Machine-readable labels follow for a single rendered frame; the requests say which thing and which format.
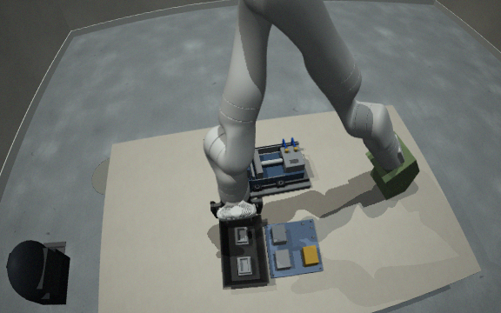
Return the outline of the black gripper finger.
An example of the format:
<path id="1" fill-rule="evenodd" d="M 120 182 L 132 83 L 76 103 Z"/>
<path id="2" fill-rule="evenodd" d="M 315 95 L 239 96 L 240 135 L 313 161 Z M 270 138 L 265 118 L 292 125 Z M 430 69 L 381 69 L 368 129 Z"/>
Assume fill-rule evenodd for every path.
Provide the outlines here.
<path id="1" fill-rule="evenodd" d="M 221 203 L 215 203 L 214 201 L 210 202 L 210 211 L 217 218 L 217 210 L 219 210 Z"/>
<path id="2" fill-rule="evenodd" d="M 257 199 L 251 199 L 251 201 L 256 205 L 257 214 L 261 214 L 263 208 L 263 198 L 258 196 Z M 254 219 L 254 217 L 250 218 L 250 221 L 252 221 L 252 219 Z"/>

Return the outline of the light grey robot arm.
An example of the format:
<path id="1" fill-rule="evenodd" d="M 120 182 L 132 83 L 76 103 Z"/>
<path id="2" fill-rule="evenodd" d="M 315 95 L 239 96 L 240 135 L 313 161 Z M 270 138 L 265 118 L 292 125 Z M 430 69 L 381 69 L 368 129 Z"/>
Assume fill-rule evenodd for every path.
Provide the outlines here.
<path id="1" fill-rule="evenodd" d="M 362 138 L 386 170 L 394 170 L 405 161 L 386 107 L 355 99 L 362 75 L 323 0 L 238 0 L 230 67 L 218 111 L 222 126 L 213 127 L 204 138 L 204 154 L 225 204 L 217 211 L 219 221 L 257 214 L 256 207 L 247 203 L 247 169 L 255 153 L 272 25 L 298 47 L 310 77 L 330 101 L 347 133 Z"/>

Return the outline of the yellow rectangular block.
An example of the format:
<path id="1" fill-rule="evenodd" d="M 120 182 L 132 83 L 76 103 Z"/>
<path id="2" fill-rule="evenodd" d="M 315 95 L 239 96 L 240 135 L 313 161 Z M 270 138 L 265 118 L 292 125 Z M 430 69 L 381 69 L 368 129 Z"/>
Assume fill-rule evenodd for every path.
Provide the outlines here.
<path id="1" fill-rule="evenodd" d="M 316 245 L 306 246 L 302 248 L 304 267 L 316 266 L 318 264 Z"/>

